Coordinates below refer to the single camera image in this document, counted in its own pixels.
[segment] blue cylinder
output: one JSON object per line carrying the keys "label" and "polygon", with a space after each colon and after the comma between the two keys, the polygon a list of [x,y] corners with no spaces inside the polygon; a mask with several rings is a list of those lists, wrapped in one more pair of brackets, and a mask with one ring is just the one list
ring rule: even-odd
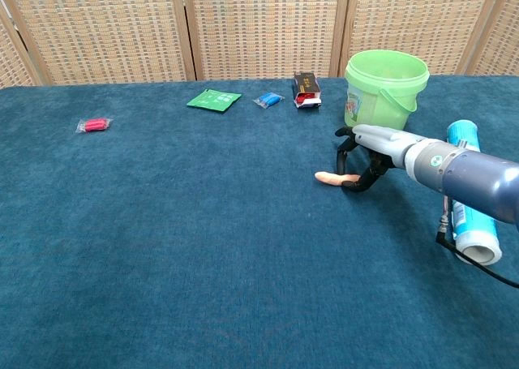
{"label": "blue cylinder", "polygon": [[[466,141],[465,148],[480,151],[478,127],[470,120],[458,120],[448,127],[447,141],[458,145],[460,140]],[[494,219],[453,200],[453,228],[459,251],[484,265],[500,260],[502,253]]]}

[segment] cylindrical container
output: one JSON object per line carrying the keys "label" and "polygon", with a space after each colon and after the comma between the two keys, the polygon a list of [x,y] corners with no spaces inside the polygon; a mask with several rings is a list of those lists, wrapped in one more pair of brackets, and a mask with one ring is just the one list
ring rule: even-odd
{"label": "cylindrical container", "polygon": [[[465,140],[465,148],[479,152],[478,127],[470,120],[458,120],[447,129],[447,140],[458,145]],[[494,219],[453,201],[453,227],[456,249],[483,265],[494,264],[502,253],[497,239]]]}
{"label": "cylindrical container", "polygon": [[345,72],[348,101],[345,123],[371,124],[403,130],[416,108],[416,96],[429,79],[420,58],[392,50],[356,53]]}

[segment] bucket handle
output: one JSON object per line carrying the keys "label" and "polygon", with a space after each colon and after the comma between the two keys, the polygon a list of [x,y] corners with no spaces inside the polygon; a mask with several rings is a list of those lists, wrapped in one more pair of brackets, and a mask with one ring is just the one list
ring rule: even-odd
{"label": "bucket handle", "polygon": [[407,112],[414,112],[414,111],[416,111],[416,100],[414,101],[413,108],[412,109],[408,109],[402,103],[400,103],[395,97],[393,97],[391,93],[389,93],[385,89],[380,89],[380,94],[383,96],[384,99],[389,101],[392,105],[398,107],[400,110],[404,110],[404,111],[407,111]]}

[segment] blue packet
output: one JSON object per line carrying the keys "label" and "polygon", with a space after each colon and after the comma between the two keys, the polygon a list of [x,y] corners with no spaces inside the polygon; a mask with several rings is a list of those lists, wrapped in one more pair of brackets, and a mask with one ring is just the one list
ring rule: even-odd
{"label": "blue packet", "polygon": [[279,101],[283,100],[283,96],[279,96],[276,93],[265,93],[263,96],[258,97],[257,99],[254,99],[254,102],[257,105],[262,106],[263,108],[268,108],[271,105],[275,105]]}

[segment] small box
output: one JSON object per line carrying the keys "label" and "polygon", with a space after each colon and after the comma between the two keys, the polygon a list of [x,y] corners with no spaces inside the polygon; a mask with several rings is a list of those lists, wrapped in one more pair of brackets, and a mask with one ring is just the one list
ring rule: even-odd
{"label": "small box", "polygon": [[313,73],[294,74],[294,103],[298,108],[321,105],[321,90]]}

